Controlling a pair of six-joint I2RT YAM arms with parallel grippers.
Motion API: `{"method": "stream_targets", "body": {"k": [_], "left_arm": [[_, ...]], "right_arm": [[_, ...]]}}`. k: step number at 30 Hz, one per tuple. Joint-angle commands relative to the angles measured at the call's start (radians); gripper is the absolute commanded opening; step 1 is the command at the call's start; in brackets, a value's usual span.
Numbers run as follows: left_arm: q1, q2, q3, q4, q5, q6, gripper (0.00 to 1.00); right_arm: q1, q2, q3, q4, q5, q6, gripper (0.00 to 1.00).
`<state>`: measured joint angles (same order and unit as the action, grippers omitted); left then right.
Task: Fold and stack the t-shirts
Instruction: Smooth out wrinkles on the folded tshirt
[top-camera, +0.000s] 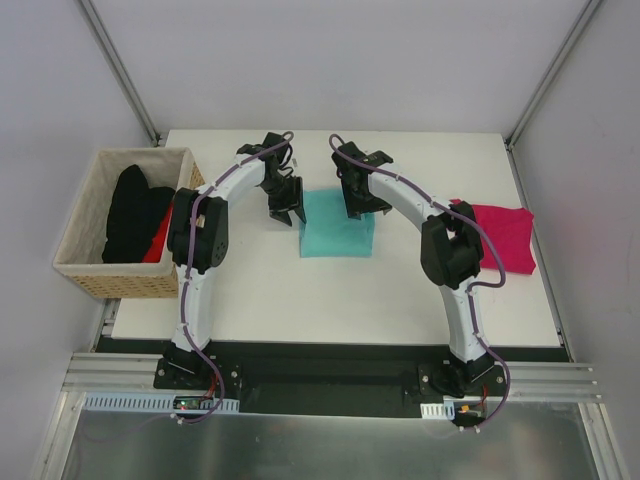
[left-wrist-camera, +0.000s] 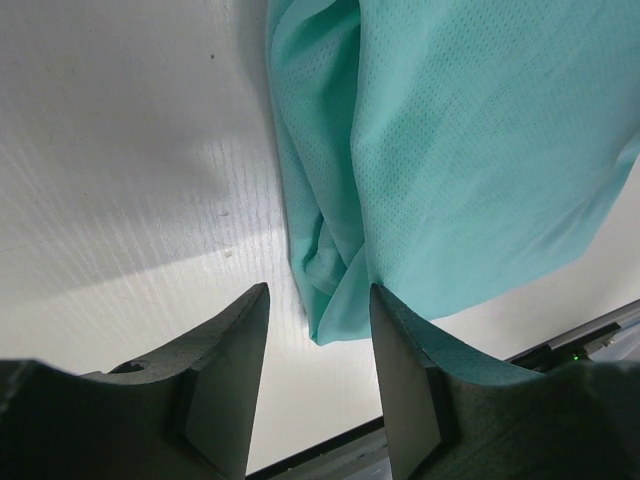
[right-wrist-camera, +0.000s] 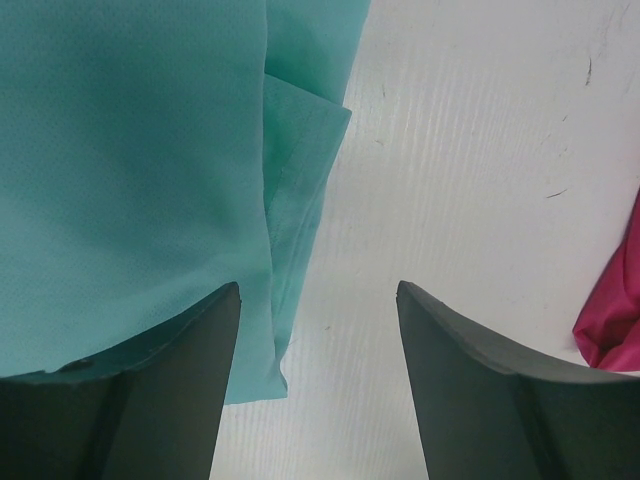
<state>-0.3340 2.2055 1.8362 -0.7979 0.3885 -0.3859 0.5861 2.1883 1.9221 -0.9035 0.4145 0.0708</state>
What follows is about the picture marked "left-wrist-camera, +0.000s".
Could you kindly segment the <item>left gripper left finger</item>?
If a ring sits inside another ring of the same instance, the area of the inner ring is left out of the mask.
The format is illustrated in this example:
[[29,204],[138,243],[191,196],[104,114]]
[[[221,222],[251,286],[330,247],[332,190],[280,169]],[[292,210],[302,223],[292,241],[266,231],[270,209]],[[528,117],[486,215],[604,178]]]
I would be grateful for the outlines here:
[[269,320],[266,284],[107,373],[1,364],[5,479],[241,479]]

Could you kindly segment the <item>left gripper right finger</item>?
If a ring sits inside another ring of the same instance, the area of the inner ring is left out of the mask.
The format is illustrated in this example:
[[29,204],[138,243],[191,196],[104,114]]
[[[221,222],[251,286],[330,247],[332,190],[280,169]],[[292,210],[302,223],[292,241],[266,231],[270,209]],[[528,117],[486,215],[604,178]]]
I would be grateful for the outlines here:
[[491,357],[370,291],[397,479],[635,479],[639,366],[576,361],[539,373]]

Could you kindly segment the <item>teal t shirt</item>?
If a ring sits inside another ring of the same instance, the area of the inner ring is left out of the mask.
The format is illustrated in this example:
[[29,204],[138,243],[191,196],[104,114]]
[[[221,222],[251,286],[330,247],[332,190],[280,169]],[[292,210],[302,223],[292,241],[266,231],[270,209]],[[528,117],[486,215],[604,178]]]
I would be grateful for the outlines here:
[[579,258],[639,154],[635,1],[272,1],[290,264],[318,345]]

